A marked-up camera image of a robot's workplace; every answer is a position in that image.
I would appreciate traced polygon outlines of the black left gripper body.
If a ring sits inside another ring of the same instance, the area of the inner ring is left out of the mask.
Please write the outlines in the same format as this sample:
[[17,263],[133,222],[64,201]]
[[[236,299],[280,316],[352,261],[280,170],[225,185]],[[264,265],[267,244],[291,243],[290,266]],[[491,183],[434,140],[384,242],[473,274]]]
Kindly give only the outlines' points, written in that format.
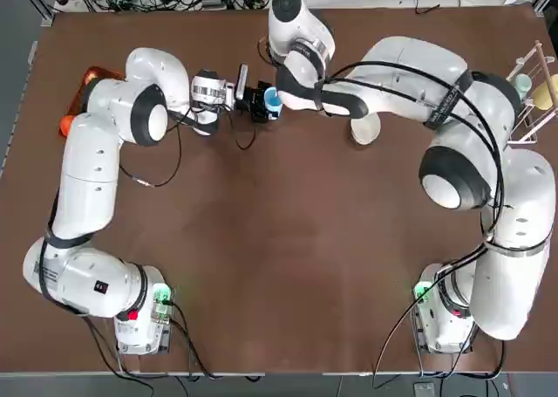
[[242,97],[237,100],[237,110],[248,112],[252,117],[264,116],[264,89],[262,87],[244,88]]

